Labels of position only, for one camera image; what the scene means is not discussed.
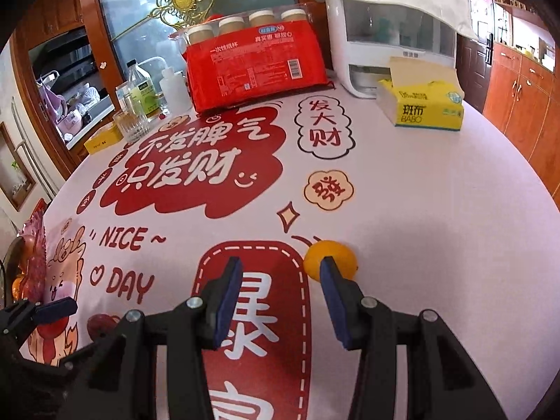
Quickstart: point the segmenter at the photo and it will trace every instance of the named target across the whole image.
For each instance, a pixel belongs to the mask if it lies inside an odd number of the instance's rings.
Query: heart symbol
[[[93,267],[93,270],[91,271],[90,274],[90,283],[92,286],[97,286],[99,284],[99,282],[102,280],[103,275],[105,274],[105,266],[104,265],[100,265],[98,267]]]

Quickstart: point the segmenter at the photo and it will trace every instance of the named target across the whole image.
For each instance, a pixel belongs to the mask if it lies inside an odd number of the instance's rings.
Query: orange
[[[348,247],[337,241],[321,240],[311,245],[303,258],[303,269],[312,279],[319,281],[321,261],[332,256],[343,278],[352,279],[358,270],[356,255]]]

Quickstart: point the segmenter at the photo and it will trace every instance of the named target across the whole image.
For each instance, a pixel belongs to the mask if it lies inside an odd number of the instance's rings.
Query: plastic wrap
[[[170,37],[185,52],[197,112],[328,83],[306,5],[232,14]]]
[[[34,211],[20,233],[25,241],[20,259],[20,269],[24,274],[20,284],[20,298],[31,302],[43,300],[47,275],[47,244],[43,213],[42,210]]]

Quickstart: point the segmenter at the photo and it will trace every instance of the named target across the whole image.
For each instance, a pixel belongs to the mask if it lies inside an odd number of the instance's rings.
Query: blue gripper pad
[[[235,313],[237,305],[237,297],[242,288],[243,281],[243,265],[239,258],[230,258],[224,275],[229,272],[229,282],[222,296],[216,311],[216,329],[214,330],[214,347],[217,349],[222,344],[222,341],[228,337],[231,320]]]
[[[37,325],[52,324],[63,317],[72,316],[78,311],[78,304],[71,297],[43,304],[35,309],[33,322]]]
[[[348,330],[348,323],[346,321],[346,310],[342,302],[341,294],[338,291],[337,282],[342,279],[338,271],[337,264],[332,257],[326,257],[321,261],[319,268],[319,279],[321,280],[321,288],[323,295],[327,302],[330,320],[334,328],[334,334],[337,336],[338,341],[342,343],[344,349],[348,349],[352,337]]]
[[[330,320],[338,341],[346,350],[361,349],[369,336],[369,321],[360,313],[363,293],[350,279],[344,279],[332,257],[321,261],[319,279]]]

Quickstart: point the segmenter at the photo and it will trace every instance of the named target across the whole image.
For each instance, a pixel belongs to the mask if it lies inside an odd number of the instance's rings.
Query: metal bolt
[[[375,308],[377,306],[377,300],[373,297],[363,297],[360,303],[364,308]]]
[[[203,303],[201,297],[190,297],[190,299],[187,300],[187,306],[192,310],[200,308]]]
[[[129,322],[136,322],[142,317],[142,313],[138,310],[130,310],[125,317]]]
[[[428,322],[435,322],[436,320],[438,320],[438,313],[436,313],[436,311],[426,310],[422,313],[422,317]]]

